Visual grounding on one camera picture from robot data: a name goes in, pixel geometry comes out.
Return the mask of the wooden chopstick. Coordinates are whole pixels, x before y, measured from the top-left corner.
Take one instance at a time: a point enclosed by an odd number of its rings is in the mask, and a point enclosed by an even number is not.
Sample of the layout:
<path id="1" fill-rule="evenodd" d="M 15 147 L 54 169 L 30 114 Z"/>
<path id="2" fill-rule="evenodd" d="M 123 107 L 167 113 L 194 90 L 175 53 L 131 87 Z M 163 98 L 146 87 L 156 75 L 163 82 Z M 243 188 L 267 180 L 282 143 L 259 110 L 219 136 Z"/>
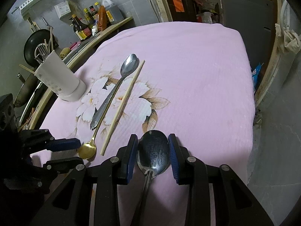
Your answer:
<path id="1" fill-rule="evenodd" d="M 110 142 L 111 136 L 112 136 L 112 134 L 113 134 L 113 132 L 115 130 L 115 127 L 116 127 L 116 125 L 118 123 L 118 120 L 120 119 L 120 117 L 121 117 L 121 115 L 123 113 L 124 107 L 127 104 L 128 98 L 131 95 L 132 89 L 133 89 L 133 87 L 134 87 L 134 85 L 135 85 L 135 83 L 136 83 L 136 81 L 137 81 L 137 79 L 138 79 L 138 77 L 140 75 L 140 72 L 141 72 L 144 64 L 145 64 L 145 60 L 143 60 L 141 62 L 141 64 L 138 66 L 138 69 L 136 70 L 135 75 L 133 76 L 133 78 L 132 78 L 132 80 L 131 80 L 128 88 L 127 88 L 127 91 L 125 92 L 125 94 L 123 96 L 123 99 L 122 99 L 122 101 L 121 101 L 121 103 L 120 103 L 120 105 L 119 105 L 119 107 L 117 109 L 117 112 L 116 112 L 116 114 L 115 114 L 115 116 L 114 116 L 114 118 L 112 120 L 112 123 L 110 125 L 109 131 L 107 132 L 107 136 L 105 137 L 102 149 L 100 150 L 100 155 L 101 156 L 104 156 L 104 154 L 105 154 L 105 151 L 106 151 L 107 146 L 108 146 L 108 144 Z"/>
<path id="2" fill-rule="evenodd" d="M 52 39 L 52 26 L 50 26 L 49 30 L 50 30 L 49 54 L 50 54 L 54 50 L 53 39 Z"/>

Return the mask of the red cap sauce bottle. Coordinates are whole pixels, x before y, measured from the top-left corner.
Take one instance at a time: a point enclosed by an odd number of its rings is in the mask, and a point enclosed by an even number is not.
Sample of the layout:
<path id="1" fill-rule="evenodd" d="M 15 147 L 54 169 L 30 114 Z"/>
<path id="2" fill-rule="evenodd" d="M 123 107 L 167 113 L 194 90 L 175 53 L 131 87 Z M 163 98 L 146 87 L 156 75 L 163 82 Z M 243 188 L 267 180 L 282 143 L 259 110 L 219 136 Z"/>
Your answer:
<path id="1" fill-rule="evenodd" d="M 89 9 L 91 11 L 93 19 L 96 21 L 97 20 L 97 10 L 95 10 L 94 6 L 90 6 Z"/>

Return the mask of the orange spice bag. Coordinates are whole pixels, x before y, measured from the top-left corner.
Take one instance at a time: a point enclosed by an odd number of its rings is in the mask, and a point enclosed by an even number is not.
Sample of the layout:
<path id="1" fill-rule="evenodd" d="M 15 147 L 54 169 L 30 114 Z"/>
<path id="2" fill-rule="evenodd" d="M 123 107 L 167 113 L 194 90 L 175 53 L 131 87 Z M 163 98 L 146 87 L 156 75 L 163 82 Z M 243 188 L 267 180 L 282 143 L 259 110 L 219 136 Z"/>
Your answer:
<path id="1" fill-rule="evenodd" d="M 97 27 L 99 31 L 104 31 L 107 28 L 107 14 L 104 6 L 100 6 L 98 10 Z"/>

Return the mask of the pink floral table cloth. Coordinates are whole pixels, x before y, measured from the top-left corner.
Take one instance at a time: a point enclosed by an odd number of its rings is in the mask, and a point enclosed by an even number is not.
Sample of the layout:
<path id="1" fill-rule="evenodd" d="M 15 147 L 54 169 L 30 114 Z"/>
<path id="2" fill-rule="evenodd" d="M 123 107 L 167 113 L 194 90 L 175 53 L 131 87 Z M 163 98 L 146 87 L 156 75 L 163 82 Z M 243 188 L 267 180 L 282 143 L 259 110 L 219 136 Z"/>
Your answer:
<path id="1" fill-rule="evenodd" d="M 175 134 L 205 164 L 228 164 L 247 181 L 255 115 L 252 73 L 240 33 L 220 24 L 165 22 L 134 27 L 100 45 L 76 71 L 87 90 L 70 103 L 57 99 L 41 127 L 57 138 L 92 137 L 90 123 L 120 79 L 129 54 L 144 62 L 104 155 L 112 157 L 132 134 Z"/>

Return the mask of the dark steel spoon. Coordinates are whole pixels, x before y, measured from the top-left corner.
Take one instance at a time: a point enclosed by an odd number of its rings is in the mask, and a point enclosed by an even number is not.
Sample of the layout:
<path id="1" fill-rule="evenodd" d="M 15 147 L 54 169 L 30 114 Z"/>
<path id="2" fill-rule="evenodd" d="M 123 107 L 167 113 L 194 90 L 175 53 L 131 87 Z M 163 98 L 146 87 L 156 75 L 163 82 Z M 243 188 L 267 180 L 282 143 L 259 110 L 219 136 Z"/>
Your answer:
<path id="1" fill-rule="evenodd" d="M 131 225 L 142 225 L 151 182 L 169 167 L 169 153 L 170 145 L 168 138 L 161 131 L 150 130 L 144 133 L 139 140 L 137 146 L 137 165 L 144 175 L 144 184 Z"/>

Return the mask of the white wall basket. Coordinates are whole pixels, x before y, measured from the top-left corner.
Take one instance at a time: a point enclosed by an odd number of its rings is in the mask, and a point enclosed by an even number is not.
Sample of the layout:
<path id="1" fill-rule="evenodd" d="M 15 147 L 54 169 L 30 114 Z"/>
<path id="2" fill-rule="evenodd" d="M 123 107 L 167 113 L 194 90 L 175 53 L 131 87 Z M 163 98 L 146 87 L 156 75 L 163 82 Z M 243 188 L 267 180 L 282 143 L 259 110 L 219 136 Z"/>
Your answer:
<path id="1" fill-rule="evenodd" d="M 16 11 L 19 11 L 22 16 L 24 16 L 27 11 L 32 8 L 36 3 L 38 3 L 41 0 L 26 0 L 24 1 L 20 6 L 16 7 L 11 14 L 15 13 Z"/>

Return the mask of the blue white packet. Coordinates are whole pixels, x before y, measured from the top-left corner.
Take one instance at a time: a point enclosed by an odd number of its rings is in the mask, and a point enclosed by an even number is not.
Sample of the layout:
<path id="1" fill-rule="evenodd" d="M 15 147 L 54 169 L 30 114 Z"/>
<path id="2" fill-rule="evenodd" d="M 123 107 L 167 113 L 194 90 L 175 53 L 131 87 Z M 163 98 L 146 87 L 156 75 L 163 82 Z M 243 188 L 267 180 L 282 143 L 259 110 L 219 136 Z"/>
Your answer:
<path id="1" fill-rule="evenodd" d="M 92 36 L 95 36 L 98 33 L 98 26 L 97 22 L 94 23 L 94 25 L 91 28 Z"/>

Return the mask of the white plastic utensil caddy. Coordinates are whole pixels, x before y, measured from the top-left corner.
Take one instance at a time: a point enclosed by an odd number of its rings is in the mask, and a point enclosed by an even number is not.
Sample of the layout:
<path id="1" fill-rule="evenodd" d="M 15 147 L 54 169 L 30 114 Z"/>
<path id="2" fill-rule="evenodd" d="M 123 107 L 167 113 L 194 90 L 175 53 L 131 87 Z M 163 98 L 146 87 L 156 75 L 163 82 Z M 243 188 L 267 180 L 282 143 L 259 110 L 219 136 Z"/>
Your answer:
<path id="1" fill-rule="evenodd" d="M 86 91 L 86 84 L 52 51 L 34 74 L 60 99 L 68 102 L 79 100 Z"/>

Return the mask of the dark soy sauce bottle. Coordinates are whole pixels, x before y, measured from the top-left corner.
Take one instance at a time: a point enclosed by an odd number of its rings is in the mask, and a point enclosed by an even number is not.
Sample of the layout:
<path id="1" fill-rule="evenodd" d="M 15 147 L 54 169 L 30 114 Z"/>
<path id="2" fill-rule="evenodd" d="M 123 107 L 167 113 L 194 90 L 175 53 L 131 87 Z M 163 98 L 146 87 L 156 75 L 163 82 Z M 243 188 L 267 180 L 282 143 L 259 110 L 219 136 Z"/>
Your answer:
<path id="1" fill-rule="evenodd" d="M 92 36 L 91 28 L 87 24 L 82 23 L 75 14 L 71 16 L 71 22 L 74 32 L 80 41 L 85 41 Z"/>

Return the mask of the gold spoon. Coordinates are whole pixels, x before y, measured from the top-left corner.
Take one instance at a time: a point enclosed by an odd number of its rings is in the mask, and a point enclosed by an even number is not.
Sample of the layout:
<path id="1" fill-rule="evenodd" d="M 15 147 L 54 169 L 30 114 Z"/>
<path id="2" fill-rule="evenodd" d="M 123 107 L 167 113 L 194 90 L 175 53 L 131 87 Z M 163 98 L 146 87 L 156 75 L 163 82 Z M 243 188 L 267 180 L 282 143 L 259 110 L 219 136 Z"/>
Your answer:
<path id="1" fill-rule="evenodd" d="M 82 159 L 90 159 L 92 158 L 96 151 L 97 146 L 95 145 L 95 138 L 97 136 L 97 132 L 100 128 L 102 121 L 105 118 L 105 115 L 109 109 L 109 103 L 103 103 L 100 109 L 95 113 L 95 116 L 92 119 L 90 128 L 94 130 L 92 138 L 89 142 L 84 143 L 78 150 L 79 157 Z"/>

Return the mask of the large oil jug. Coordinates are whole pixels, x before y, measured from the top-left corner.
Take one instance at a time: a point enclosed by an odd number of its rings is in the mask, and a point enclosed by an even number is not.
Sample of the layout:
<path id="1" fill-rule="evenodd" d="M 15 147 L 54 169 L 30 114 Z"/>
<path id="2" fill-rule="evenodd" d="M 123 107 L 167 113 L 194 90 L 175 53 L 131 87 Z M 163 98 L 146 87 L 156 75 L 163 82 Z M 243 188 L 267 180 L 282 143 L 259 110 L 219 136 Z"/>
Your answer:
<path id="1" fill-rule="evenodd" d="M 124 20 L 124 17 L 116 4 L 111 0 L 102 0 L 110 24 L 117 24 Z"/>

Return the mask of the loofah sponge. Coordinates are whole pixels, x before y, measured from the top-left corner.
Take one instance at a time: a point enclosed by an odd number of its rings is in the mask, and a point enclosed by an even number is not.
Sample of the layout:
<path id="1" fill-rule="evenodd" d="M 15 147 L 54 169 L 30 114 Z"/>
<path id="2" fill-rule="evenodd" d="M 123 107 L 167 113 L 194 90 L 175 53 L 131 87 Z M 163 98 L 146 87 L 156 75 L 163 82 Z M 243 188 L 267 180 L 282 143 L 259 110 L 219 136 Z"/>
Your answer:
<path id="1" fill-rule="evenodd" d="M 63 50 L 61 50 L 59 57 L 61 59 L 64 59 L 70 52 L 71 52 L 71 49 L 69 47 L 65 47 L 65 48 L 63 48 Z"/>

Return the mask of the grey refrigerator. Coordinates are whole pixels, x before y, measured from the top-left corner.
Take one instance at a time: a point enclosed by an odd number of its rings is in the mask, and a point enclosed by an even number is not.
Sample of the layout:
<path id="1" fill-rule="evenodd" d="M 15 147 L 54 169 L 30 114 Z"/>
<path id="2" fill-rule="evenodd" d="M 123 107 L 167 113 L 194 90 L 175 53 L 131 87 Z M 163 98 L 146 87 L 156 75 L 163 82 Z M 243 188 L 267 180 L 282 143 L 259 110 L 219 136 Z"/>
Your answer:
<path id="1" fill-rule="evenodd" d="M 245 44 L 251 69 L 268 61 L 271 51 L 273 2 L 222 0 L 223 25 L 237 30 Z"/>

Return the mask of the white wall box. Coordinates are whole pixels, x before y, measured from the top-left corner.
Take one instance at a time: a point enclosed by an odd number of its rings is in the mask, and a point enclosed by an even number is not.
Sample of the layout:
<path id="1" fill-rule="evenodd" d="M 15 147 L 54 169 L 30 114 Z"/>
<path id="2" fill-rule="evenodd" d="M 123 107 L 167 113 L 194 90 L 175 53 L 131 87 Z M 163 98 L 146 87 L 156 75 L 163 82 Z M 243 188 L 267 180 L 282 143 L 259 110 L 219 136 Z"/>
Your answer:
<path id="1" fill-rule="evenodd" d="M 54 9 L 55 9 L 56 14 L 59 19 L 61 19 L 62 17 L 65 17 L 66 15 L 71 13 L 71 8 L 69 6 L 68 1 L 63 1 L 63 2 L 55 5 Z"/>

